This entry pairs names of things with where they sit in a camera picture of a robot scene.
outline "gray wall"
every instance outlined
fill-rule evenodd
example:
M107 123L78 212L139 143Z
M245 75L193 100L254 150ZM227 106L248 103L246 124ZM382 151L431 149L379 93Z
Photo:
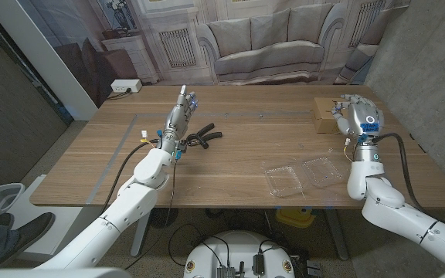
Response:
M445 172L445 1L391 19L365 84Z

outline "robotic arm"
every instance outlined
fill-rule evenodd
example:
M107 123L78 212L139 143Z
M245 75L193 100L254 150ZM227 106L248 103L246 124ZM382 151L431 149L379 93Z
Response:
M331 112L339 130L357 140L348 194L365 199L362 214L369 222L416 242L445 263L445 224L406 204L403 194L382 176L376 143L384 124L382 111L364 97L342 97L347 102L336 103ZM348 109L348 119L341 109Z
M178 102L168 115L157 148L138 163L134 174L119 189L111 206L86 227L72 242L36 269L76 269L95 266L119 235L132 223L150 212L157 202L157 190L169 179L163 168L184 150L181 139L188 129L192 113L198 106L195 93L178 95Z

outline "white power strip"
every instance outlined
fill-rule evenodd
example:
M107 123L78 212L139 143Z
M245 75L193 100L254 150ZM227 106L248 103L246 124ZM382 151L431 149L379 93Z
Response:
M128 88L132 93L136 93L142 88L142 82L140 80L115 80L111 84L111 88L115 93L126 92Z

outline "sticker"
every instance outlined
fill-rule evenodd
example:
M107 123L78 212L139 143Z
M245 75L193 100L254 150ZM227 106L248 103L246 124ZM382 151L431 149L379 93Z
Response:
M363 132L379 131L379 124L360 124Z
M367 116L366 120L367 120L367 123L369 123L369 124L373 124L375 122L375 119L372 116Z

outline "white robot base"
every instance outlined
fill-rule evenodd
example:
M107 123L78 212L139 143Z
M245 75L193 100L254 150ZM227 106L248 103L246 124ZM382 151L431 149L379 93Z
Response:
M226 244L217 238L209 237L204 243L214 250L214 253L203 243L195 247L186 260L184 278L234 277L235 275L240 277L294 277L290 257L267 237L255 232L239 230L221 232L215 236L228 243L229 257ZM261 243L261 249L265 252L262 254L263 258L260 257L262 262L257 266L254 256L259 252ZM243 275L238 274L241 262L243 262Z

